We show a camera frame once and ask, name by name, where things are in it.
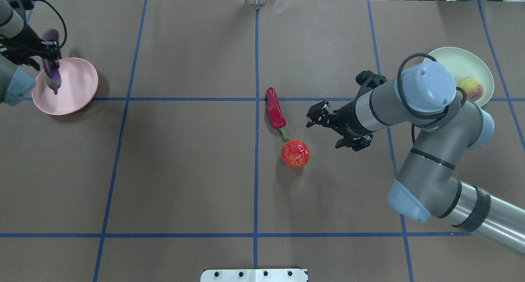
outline toy fruit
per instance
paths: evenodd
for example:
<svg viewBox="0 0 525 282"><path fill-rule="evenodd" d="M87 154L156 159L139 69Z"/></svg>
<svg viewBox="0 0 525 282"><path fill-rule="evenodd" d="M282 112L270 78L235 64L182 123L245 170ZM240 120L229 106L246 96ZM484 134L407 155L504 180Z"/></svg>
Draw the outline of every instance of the toy fruit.
<svg viewBox="0 0 525 282"><path fill-rule="evenodd" d="M281 149L281 159L288 167L301 168L308 163L310 151L301 140L289 140Z"/></svg>
<svg viewBox="0 0 525 282"><path fill-rule="evenodd" d="M272 126L275 129L279 129L283 138L287 140L283 148L281 149L281 159L286 166L292 168L301 168L305 166L310 158L310 151L306 144L301 140L292 140L288 138L285 133L286 120L281 112L279 106L279 99L277 99L277 93L273 87L270 87L266 91L266 97L268 98L268 113L272 120Z"/></svg>
<svg viewBox="0 0 525 282"><path fill-rule="evenodd" d="M467 93L467 100L475 102L483 96L483 85L472 77L461 78L456 86L462 88Z"/></svg>

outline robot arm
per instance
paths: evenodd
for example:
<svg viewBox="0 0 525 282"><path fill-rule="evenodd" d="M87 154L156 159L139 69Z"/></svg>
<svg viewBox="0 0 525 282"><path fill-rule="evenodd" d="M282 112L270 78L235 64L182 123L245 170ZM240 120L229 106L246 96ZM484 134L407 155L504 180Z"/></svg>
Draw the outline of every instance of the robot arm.
<svg viewBox="0 0 525 282"><path fill-rule="evenodd" d="M343 136L336 147L358 151L370 144L373 132L413 123L422 132L388 194L390 206L417 222L431 215L443 218L525 256L525 211L452 177L464 151L491 138L494 122L456 95L454 78L445 67L424 62L403 73L400 69L396 80L362 72L356 81L361 89L354 101L339 110L328 102L312 106L307 127L332 128Z"/></svg>
<svg viewBox="0 0 525 282"><path fill-rule="evenodd" d="M53 9L64 25L64 41L58 44L58 31L49 30L41 39L27 24L26 11L33 9L34 1L43 1ZM58 60L60 48L67 39L63 18L45 0L0 0L0 103L17 105L35 85L34 79L19 65L30 65L37 71L40 65L32 58L43 59L47 76L53 80L50 87L57 92L60 87Z"/></svg>

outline pepper stem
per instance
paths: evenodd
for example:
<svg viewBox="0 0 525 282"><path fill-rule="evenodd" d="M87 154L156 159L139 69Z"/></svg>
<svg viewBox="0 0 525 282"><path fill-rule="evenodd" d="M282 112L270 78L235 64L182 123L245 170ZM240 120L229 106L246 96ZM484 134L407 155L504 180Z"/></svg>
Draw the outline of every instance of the pepper stem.
<svg viewBox="0 0 525 282"><path fill-rule="evenodd" d="M285 140L290 140L290 138L286 135L284 127L279 128L279 131L281 131L281 134L283 135L283 138L285 138Z"/></svg>

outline toy vegetable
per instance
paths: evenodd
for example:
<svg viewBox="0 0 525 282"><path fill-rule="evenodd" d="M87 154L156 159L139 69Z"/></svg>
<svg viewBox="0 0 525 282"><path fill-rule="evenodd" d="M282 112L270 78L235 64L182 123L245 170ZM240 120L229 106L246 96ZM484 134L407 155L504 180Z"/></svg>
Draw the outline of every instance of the toy vegetable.
<svg viewBox="0 0 525 282"><path fill-rule="evenodd" d="M301 168L302 166L305 166L310 158L310 151L303 141L290 139L286 135L286 120L281 112L279 99L277 99L277 93L273 87L270 87L266 91L266 97L268 98L268 113L272 120L272 126L275 129L279 129L285 140L287 140L281 149L281 159L286 166L291 168Z"/></svg>

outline red chili pepper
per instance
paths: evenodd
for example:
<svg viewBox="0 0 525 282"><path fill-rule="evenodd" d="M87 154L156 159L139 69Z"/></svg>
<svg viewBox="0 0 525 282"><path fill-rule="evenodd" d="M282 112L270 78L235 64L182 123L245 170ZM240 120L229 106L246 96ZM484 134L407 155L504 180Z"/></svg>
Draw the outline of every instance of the red chili pepper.
<svg viewBox="0 0 525 282"><path fill-rule="evenodd" d="M270 87L266 90L266 97L268 97L268 112L270 113L270 119L272 120L272 126L275 129L279 129L283 134L286 140L290 140L285 133L286 120L283 117L281 112L281 107L279 106L279 99L277 98L277 93L273 87Z"/></svg>

